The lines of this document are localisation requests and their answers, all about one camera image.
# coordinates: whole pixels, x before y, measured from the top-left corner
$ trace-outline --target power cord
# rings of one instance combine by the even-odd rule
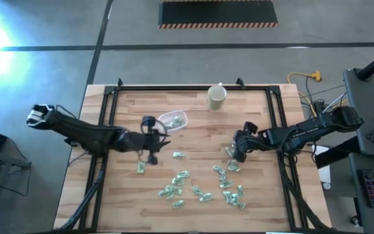
[[[316,72],[311,73],[311,74],[299,73],[299,72],[292,72],[292,73],[289,73],[288,76],[287,76],[287,78],[286,78],[288,84],[291,84],[291,81],[290,81],[291,75],[302,75],[302,76],[305,76],[305,77],[307,77],[307,82],[308,82],[308,77],[311,77],[311,78],[315,79],[317,82],[321,81],[321,75],[320,75],[319,71],[316,71]],[[299,95],[302,96],[302,98],[306,99],[306,101],[308,102],[308,105],[311,107],[312,114],[314,115],[314,117],[316,117],[317,114],[316,114],[314,108],[312,107],[312,102],[308,98],[306,98],[306,96],[302,92],[298,91],[298,93],[299,93]]]

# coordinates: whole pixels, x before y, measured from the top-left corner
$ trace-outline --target white mug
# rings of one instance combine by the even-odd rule
[[[210,110],[216,111],[221,108],[223,101],[226,99],[227,91],[221,83],[211,86],[207,91],[207,103]]]

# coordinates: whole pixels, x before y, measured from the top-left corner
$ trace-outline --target hazard stripe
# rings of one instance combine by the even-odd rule
[[[227,28],[271,28],[278,27],[275,22],[249,23],[170,23],[161,24],[159,29],[227,29]]]

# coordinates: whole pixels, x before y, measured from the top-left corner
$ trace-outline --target yellow cable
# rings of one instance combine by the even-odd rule
[[[312,78],[312,74],[305,74],[305,73],[299,73],[299,72],[292,72],[292,73],[289,73],[286,80],[288,81],[288,84],[291,84],[291,81],[290,81],[290,77],[291,75],[303,75],[305,77],[311,77]],[[305,94],[303,94],[302,92],[298,91],[298,93],[306,99],[306,101],[308,102],[308,105],[311,107],[311,111],[312,111],[312,114],[314,115],[314,117],[317,117],[317,114],[316,114],[316,111],[314,110],[314,108],[312,107],[312,104],[310,102],[310,100],[306,97]]]

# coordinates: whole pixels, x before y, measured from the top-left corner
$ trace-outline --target desk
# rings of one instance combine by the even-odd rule
[[[86,90],[81,120],[97,124],[104,85],[90,85]],[[288,125],[304,120],[294,84],[280,85]],[[147,165],[145,174],[136,173],[135,152],[110,151],[99,215],[98,231],[286,231],[288,220],[275,152],[253,152],[241,164],[240,172],[228,172],[234,181],[231,191],[243,185],[239,210],[226,204],[218,185],[214,165],[226,167],[232,136],[245,121],[252,121],[260,130],[271,127],[267,98],[260,91],[228,91],[221,110],[212,112],[206,104],[206,91],[120,91],[114,125],[131,131],[140,130],[142,116],[160,116],[165,112],[183,110],[188,116],[185,129],[171,134],[172,143],[157,154],[158,165]],[[186,158],[172,158],[174,151],[186,153]],[[82,153],[73,148],[71,160]],[[90,157],[75,161],[67,170],[58,205],[54,228],[59,228],[80,204],[84,195]],[[183,186],[182,196],[172,201],[158,197],[158,191],[171,183],[177,171],[189,170],[190,178]],[[322,222],[330,226],[316,165],[309,153],[299,155],[297,170],[303,196]],[[191,186],[199,185],[203,192],[213,193],[214,199],[199,203]],[[185,205],[173,209],[171,203],[184,199]],[[298,220],[295,201],[295,219]],[[93,206],[89,208],[89,217]]]

